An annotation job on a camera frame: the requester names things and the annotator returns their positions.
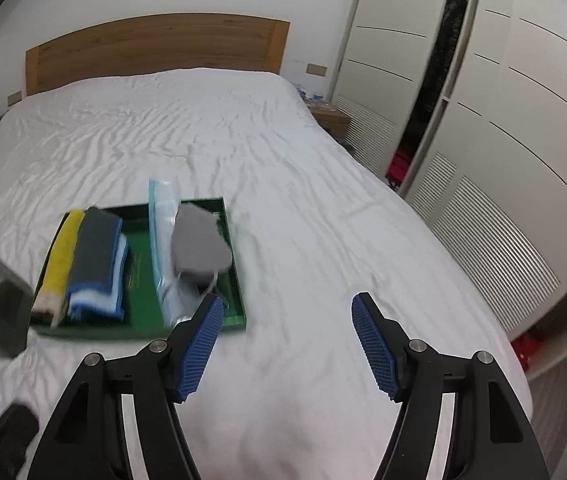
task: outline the bed frame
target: bed frame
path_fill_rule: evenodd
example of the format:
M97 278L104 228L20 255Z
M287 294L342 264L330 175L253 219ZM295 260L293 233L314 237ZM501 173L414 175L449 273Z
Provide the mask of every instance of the bed frame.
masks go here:
M138 16L83 28L26 52L26 94L92 77L175 68L279 73L290 23L238 14Z

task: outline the wooden nightstand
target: wooden nightstand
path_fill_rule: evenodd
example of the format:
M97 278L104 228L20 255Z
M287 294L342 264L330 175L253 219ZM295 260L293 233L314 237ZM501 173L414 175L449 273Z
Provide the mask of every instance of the wooden nightstand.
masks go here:
M350 127L350 116L339 110L329 110L315 105L308 105L308 110L310 110L319 126L326 130L334 139L345 139Z

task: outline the wall outlet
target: wall outlet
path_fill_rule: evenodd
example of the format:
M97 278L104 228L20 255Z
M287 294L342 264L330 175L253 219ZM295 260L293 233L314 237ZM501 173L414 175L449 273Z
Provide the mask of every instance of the wall outlet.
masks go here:
M19 92L15 92L14 94L10 94L8 96L8 106L12 106L15 103L19 103L21 101L21 90Z
M308 66L306 68L307 74L320 75L323 77L326 75L326 72L327 66L315 65L313 63L308 63Z

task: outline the wardrobe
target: wardrobe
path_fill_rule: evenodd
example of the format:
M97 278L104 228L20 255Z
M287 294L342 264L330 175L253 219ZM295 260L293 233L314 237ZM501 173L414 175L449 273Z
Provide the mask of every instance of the wardrobe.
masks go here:
M514 339L567 293L567 0L358 0L333 102L347 141ZM533 375L567 352L561 331Z

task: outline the white wardrobe door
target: white wardrobe door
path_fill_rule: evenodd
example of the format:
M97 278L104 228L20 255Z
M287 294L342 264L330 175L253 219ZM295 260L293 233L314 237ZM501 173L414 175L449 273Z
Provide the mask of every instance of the white wardrobe door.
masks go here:
M511 337L567 292L567 0L479 0L406 199Z
M359 0L334 102L355 158L382 177L412 111L445 0Z

